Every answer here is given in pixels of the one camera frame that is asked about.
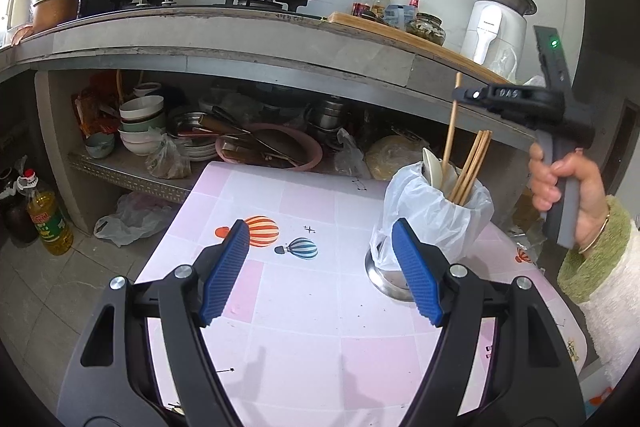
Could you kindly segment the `person's right hand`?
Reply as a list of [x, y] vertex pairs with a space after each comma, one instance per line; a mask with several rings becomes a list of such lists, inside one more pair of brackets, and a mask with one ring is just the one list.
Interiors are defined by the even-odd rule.
[[578, 251], [588, 257], [610, 213], [597, 164], [586, 157], [581, 148], [576, 148], [563, 159], [546, 165], [544, 151], [538, 143], [534, 143], [529, 147], [528, 169], [533, 206], [541, 212], [548, 211], [561, 199], [559, 179], [575, 178], [579, 181], [580, 201], [575, 243]]

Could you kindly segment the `right forearm fuzzy sleeve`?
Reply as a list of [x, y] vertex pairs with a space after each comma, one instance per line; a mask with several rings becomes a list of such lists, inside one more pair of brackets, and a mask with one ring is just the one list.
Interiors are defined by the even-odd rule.
[[569, 251], [558, 284], [585, 315], [608, 382], [615, 386], [639, 350], [639, 230], [610, 196], [610, 220], [584, 255]]

